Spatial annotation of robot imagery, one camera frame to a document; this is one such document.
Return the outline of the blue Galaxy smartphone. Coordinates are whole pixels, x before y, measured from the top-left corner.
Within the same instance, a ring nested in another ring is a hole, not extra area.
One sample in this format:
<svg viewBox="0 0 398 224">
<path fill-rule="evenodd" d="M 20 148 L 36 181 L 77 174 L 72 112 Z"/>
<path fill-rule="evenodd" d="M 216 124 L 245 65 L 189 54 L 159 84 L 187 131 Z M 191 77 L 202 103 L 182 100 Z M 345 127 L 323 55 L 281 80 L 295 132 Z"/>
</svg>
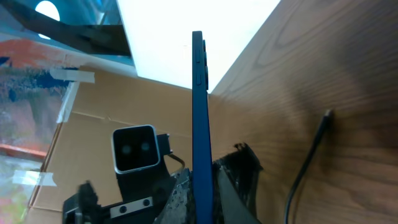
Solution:
<svg viewBox="0 0 398 224">
<path fill-rule="evenodd" d="M 208 67 L 201 31 L 192 32 L 192 164 L 196 222 L 213 223 L 213 175 L 208 116 Z"/>
</svg>

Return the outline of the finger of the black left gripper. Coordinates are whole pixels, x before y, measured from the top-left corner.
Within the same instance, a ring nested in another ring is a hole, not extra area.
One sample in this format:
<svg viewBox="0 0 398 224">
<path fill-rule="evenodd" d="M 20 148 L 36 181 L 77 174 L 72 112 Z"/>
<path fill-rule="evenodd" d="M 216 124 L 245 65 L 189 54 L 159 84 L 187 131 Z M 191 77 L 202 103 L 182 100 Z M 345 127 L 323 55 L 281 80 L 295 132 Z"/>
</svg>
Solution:
<svg viewBox="0 0 398 224">
<path fill-rule="evenodd" d="M 259 223 L 256 193 L 263 170 L 254 151 L 245 143 L 213 162 L 213 221 L 215 223 Z"/>
</svg>

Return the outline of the colourful painted sheet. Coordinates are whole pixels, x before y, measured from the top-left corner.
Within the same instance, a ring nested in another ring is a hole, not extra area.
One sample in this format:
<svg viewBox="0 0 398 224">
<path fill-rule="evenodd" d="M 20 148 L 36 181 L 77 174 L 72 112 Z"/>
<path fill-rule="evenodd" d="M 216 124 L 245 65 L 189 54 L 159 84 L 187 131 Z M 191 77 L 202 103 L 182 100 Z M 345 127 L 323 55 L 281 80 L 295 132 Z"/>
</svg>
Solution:
<svg viewBox="0 0 398 224">
<path fill-rule="evenodd" d="M 64 72 L 85 63 L 71 50 L 1 34 L 1 223 L 25 223 L 34 191 L 56 185 L 43 166 L 78 88 Z"/>
</svg>

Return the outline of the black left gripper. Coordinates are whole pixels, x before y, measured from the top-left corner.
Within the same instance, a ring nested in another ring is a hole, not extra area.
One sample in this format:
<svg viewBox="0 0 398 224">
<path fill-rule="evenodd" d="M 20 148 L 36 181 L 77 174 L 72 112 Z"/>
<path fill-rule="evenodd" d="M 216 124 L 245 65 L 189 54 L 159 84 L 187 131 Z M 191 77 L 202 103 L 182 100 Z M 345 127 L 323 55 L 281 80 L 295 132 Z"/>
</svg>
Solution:
<svg viewBox="0 0 398 224">
<path fill-rule="evenodd" d="M 62 207 L 63 224 L 84 223 L 153 223 L 190 224 L 195 222 L 195 199 L 189 169 L 172 174 L 131 198 L 102 206 L 90 181 L 81 184 L 77 193 Z"/>
</svg>

